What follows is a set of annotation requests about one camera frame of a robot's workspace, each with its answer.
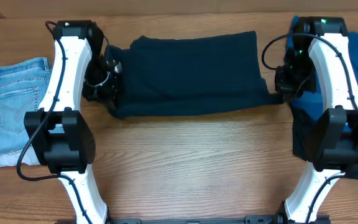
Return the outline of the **dark navy shirt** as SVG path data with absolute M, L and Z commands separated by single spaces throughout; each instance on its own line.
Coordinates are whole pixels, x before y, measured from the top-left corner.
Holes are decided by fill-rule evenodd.
M 254 31 L 199 39 L 141 36 L 128 49 L 110 45 L 117 60 L 116 115 L 195 116 L 282 103 L 260 74 Z

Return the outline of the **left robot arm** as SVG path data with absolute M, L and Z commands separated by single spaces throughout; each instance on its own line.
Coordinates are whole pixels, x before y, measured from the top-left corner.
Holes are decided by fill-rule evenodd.
M 81 99 L 116 106 L 121 64 L 101 55 L 108 39 L 95 22 L 47 21 L 55 57 L 47 92 L 24 116 L 29 140 L 17 175 L 36 182 L 58 179 L 76 213 L 75 223 L 112 223 L 93 174 L 94 135 L 81 114 Z

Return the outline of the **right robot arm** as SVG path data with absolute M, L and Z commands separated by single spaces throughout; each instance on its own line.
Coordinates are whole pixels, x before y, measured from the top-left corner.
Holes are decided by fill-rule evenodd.
M 358 180 L 358 33 L 341 17 L 293 18 L 275 88 L 293 115 L 293 153 L 306 170 L 277 223 L 328 223 L 317 212 L 340 179 Z

